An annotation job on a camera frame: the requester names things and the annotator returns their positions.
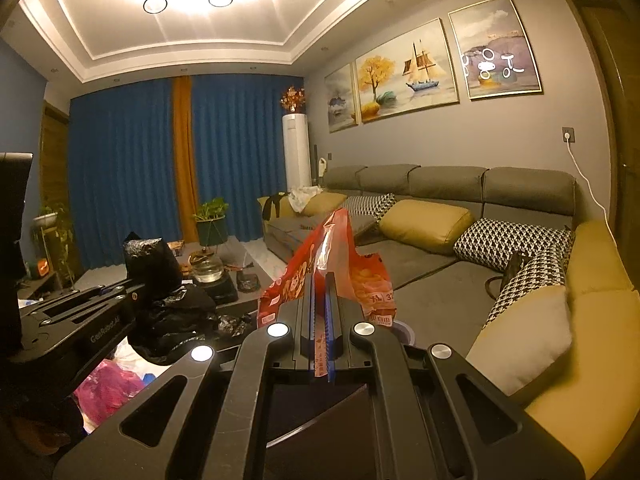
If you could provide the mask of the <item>red gold flower decoration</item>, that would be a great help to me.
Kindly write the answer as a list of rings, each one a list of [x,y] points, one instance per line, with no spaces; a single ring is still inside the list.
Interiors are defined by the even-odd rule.
[[[304,114],[306,112],[305,89],[288,87],[280,97],[280,104],[286,114]]]

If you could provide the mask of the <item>patterned cushion near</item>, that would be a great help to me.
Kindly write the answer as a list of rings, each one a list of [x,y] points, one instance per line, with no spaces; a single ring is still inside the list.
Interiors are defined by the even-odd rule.
[[[573,240],[574,233],[568,229],[481,218],[456,240],[454,254],[461,260],[502,272],[514,252],[533,258],[549,246],[556,246],[567,262]]]

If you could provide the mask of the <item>floral blue white tablecloth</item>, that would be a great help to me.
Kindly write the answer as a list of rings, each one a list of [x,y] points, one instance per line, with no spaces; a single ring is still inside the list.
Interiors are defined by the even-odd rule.
[[[74,398],[91,434],[167,370],[139,356],[124,339],[74,391]]]

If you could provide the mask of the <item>right seascape painting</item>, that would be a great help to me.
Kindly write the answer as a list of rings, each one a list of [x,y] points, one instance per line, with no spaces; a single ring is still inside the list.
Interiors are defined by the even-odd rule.
[[[513,0],[484,0],[448,16],[472,101],[542,91],[533,50]]]

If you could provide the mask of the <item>patterned cushion far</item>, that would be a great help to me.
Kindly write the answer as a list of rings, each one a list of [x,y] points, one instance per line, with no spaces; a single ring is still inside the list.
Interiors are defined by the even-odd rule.
[[[376,222],[380,222],[396,204],[396,197],[393,193],[378,195],[353,195],[348,196],[341,206],[345,208],[351,216],[368,216]]]

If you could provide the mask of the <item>sailboat tree painting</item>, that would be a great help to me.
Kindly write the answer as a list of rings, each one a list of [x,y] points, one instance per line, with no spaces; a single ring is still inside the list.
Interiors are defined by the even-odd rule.
[[[355,76],[363,122],[459,102],[439,18],[356,58]]]

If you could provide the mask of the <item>black plastic bag front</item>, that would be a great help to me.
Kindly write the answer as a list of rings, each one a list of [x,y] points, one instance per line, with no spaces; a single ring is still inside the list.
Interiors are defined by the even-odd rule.
[[[136,322],[128,342],[147,361],[166,366],[214,339],[216,307],[208,293],[183,281],[163,238],[131,232],[122,243],[127,278],[140,285]]]

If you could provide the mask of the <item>mustard cushion far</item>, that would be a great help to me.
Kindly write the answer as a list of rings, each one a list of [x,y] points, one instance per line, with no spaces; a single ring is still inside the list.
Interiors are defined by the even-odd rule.
[[[334,211],[346,200],[347,196],[342,193],[324,191],[315,195],[302,211],[302,215],[306,217],[316,216],[317,214],[329,214]]]

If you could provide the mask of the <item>mustard cushion middle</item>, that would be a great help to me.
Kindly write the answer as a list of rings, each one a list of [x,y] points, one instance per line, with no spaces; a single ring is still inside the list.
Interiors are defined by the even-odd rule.
[[[401,200],[386,212],[380,230],[396,242],[451,256],[454,243],[474,220],[472,212],[463,207]]]

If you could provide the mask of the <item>trailing plant on stand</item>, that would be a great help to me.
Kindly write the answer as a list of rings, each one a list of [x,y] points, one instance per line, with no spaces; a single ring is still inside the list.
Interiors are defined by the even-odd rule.
[[[60,285],[75,284],[75,273],[70,266],[74,230],[66,206],[62,203],[42,206],[32,223],[50,269],[58,276]]]

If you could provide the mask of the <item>box on coffee table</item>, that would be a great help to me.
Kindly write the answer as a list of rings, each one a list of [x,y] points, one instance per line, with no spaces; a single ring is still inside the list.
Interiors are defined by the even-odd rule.
[[[173,242],[168,242],[167,246],[176,257],[181,257],[183,255],[185,244],[184,240],[174,240]]]

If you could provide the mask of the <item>blue curtains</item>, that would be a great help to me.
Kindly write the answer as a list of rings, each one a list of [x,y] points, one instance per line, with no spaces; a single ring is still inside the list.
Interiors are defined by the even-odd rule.
[[[280,97],[303,83],[181,76],[72,99],[70,210],[84,266],[122,263],[131,232],[193,242],[198,206],[216,197],[231,234],[260,237],[258,198],[285,188]]]

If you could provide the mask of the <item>glass teapot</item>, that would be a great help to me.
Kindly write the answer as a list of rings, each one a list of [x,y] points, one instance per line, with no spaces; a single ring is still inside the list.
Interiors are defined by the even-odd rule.
[[[194,280],[200,284],[212,284],[224,276],[224,263],[213,248],[202,248],[189,256]]]

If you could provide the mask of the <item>orange centre curtain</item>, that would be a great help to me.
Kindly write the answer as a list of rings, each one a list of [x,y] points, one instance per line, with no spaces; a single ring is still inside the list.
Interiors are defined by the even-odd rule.
[[[172,80],[171,103],[178,215],[182,238],[187,243],[192,243],[198,240],[198,230],[193,217],[198,209],[198,187],[196,186],[190,76],[180,76]]]

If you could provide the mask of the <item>white cloth on sofa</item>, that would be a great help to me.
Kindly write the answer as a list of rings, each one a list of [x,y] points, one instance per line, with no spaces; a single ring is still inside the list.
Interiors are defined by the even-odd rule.
[[[296,186],[288,192],[288,202],[296,214],[301,214],[308,203],[322,193],[322,188],[318,185]]]

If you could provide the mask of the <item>green potted plant centre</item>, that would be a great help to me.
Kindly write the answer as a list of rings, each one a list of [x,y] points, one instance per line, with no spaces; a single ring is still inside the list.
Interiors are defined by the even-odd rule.
[[[226,222],[228,208],[229,204],[222,197],[212,198],[198,206],[193,217],[201,246],[218,246],[228,240]]]

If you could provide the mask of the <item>black flat television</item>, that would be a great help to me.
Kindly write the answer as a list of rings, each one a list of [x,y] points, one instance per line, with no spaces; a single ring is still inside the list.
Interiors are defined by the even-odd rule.
[[[17,285],[26,275],[21,251],[23,214],[32,153],[1,154],[1,357],[21,348]]]

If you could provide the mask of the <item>white standing air conditioner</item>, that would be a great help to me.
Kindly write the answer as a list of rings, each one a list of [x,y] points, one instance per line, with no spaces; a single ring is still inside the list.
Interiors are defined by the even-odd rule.
[[[282,117],[286,189],[311,186],[311,163],[307,116],[290,113]]]

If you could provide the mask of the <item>grey sectional sofa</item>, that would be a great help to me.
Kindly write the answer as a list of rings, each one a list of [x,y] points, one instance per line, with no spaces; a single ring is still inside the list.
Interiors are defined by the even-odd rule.
[[[639,292],[608,228],[578,221],[556,170],[348,166],[259,200],[267,247],[295,253],[337,209],[376,255],[416,344],[443,342],[572,452],[590,479],[639,474]]]

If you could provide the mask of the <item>patterned cushion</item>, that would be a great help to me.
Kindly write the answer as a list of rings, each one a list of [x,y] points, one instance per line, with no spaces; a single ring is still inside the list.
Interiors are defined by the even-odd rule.
[[[396,197],[393,193],[378,195],[353,195],[348,196],[341,206],[345,208],[351,216],[368,216],[376,222],[380,222],[396,204]]]
[[[533,258],[549,246],[556,246],[567,262],[573,240],[574,233],[568,229],[481,218],[456,240],[454,254],[461,260],[502,272],[514,252]]]

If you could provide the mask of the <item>dark coffee table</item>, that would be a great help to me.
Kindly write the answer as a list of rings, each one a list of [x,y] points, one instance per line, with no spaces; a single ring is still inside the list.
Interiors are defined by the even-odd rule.
[[[235,236],[230,235],[224,244],[209,247],[216,250],[217,256],[224,263],[224,276],[215,283],[200,284],[192,275],[189,256],[202,248],[207,247],[198,243],[186,243],[183,255],[177,257],[182,270],[186,272],[186,279],[204,289],[212,298],[218,318],[225,315],[232,320],[243,322],[247,326],[246,330],[254,330],[257,325],[259,299],[272,283],[271,276],[246,247]]]

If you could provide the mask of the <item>mustard cushion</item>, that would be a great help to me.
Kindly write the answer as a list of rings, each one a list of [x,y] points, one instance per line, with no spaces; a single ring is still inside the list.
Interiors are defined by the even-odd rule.
[[[463,207],[401,200],[386,212],[380,230],[396,242],[451,256],[454,243],[474,220],[472,212]]]
[[[639,293],[603,222],[578,226],[565,285],[516,300],[466,358],[587,478],[638,478]]]
[[[347,196],[342,193],[324,191],[315,195],[302,211],[302,215],[306,217],[316,216],[317,214],[329,214],[334,211],[346,200]]]

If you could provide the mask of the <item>small landscape painting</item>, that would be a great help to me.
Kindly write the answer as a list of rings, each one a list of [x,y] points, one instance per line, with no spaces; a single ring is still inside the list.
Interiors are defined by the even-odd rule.
[[[352,64],[334,70],[324,78],[326,112],[329,132],[337,132],[357,125]]]

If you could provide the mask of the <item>pink plastic bag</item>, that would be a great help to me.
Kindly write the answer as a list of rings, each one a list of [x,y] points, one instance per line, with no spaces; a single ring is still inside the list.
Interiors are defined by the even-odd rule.
[[[111,360],[103,360],[74,395],[85,418],[97,427],[144,388],[140,377]]]

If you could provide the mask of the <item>wall power socket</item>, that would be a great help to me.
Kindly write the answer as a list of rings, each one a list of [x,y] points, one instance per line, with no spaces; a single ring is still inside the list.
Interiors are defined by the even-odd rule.
[[[575,142],[575,130],[573,127],[563,127],[562,128],[563,139],[566,143],[574,143]]]

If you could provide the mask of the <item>mustard cushion near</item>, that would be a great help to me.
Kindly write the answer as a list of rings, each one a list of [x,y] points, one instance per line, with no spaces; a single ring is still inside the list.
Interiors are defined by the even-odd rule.
[[[516,300],[466,358],[587,478],[638,478],[639,293],[603,222],[578,226],[565,285]]]

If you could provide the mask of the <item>red snack packaging bag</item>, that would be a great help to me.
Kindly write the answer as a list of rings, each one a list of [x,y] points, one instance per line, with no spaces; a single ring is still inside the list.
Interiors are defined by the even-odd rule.
[[[348,211],[338,208],[304,239],[280,278],[262,293],[257,325],[277,318],[280,305],[303,295],[308,275],[334,274],[337,295],[360,304],[364,319],[390,327],[397,313],[393,286],[378,254],[358,254]]]

